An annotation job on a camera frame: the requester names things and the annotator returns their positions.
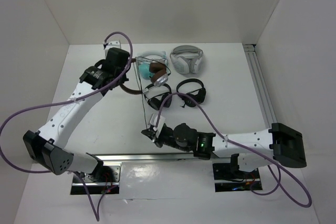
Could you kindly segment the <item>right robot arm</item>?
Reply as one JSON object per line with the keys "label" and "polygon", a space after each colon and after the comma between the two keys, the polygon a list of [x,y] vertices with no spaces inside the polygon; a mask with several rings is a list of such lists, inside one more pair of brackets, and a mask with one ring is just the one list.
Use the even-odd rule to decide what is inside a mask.
{"label": "right robot arm", "polygon": [[307,165],[302,134],[282,123],[242,134],[199,132],[185,123],[174,129],[151,125],[141,133],[159,148],[166,145],[203,160],[228,158],[229,172],[235,178],[270,164],[287,168]]}

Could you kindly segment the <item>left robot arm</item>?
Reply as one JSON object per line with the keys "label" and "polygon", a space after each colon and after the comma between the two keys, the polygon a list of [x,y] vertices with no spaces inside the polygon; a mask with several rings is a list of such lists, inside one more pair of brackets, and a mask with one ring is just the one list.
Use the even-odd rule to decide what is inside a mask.
{"label": "left robot arm", "polygon": [[58,112],[36,132],[27,131],[23,141],[30,157],[55,175],[65,172],[84,173],[91,181],[99,181],[110,169],[96,156],[71,153],[65,149],[70,136],[89,110],[105,94],[128,79],[123,70],[129,68],[129,52],[110,48],[106,58],[87,68],[75,90]]}

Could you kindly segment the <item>brown silver headphones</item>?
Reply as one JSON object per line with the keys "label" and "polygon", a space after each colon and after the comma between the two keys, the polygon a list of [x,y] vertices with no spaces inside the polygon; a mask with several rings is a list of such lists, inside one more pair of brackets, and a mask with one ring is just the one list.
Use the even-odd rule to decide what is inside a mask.
{"label": "brown silver headphones", "polygon": [[153,76],[150,78],[152,84],[149,88],[133,90],[127,88],[124,84],[120,84],[121,89],[128,94],[143,95],[148,93],[150,89],[154,87],[160,87],[168,81],[169,74],[167,72],[167,66],[162,61],[152,59],[149,63],[149,72],[153,74]]}

